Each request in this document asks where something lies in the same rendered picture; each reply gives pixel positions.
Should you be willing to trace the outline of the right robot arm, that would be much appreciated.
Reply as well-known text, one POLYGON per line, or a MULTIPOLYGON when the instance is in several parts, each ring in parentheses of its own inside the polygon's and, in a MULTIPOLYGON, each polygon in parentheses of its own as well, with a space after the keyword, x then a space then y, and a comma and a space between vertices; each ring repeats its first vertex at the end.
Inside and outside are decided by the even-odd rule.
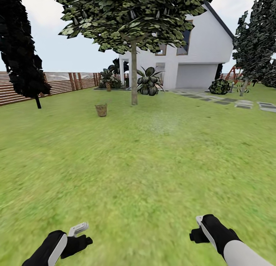
POLYGON ((192 229, 190 240, 209 243, 221 254, 228 266, 273 266, 249 248, 231 228, 226 228, 213 214, 197 216, 198 229, 192 229))

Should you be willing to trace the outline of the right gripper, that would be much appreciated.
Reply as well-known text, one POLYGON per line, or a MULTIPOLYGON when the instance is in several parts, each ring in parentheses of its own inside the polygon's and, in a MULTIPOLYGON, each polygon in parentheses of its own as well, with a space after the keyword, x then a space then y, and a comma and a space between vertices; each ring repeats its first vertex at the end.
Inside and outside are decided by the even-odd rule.
POLYGON ((210 241, 203 235, 202 228, 192 229, 190 235, 190 240, 195 241, 195 243, 209 243, 210 241))

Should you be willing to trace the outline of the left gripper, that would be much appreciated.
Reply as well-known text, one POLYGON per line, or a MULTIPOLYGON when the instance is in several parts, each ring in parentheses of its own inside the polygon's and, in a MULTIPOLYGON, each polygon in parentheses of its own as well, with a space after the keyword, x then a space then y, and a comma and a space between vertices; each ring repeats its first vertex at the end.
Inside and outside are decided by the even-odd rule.
POLYGON ((65 256, 60 256, 61 259, 67 258, 68 256, 72 256, 75 253, 84 250, 87 247, 87 245, 93 243, 90 237, 86 238, 86 235, 81 235, 79 237, 71 237, 71 238, 72 238, 72 248, 65 256))

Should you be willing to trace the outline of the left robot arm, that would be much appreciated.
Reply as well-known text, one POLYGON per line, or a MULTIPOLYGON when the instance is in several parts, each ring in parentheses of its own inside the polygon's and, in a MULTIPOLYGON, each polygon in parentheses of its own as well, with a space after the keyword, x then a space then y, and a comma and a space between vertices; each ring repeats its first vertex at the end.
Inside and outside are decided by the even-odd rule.
POLYGON ((83 222, 71 227, 68 236, 61 230, 49 233, 43 244, 22 266, 54 266, 59 257, 64 259, 84 250, 93 241, 86 235, 77 237, 77 234, 88 228, 89 223, 83 222))

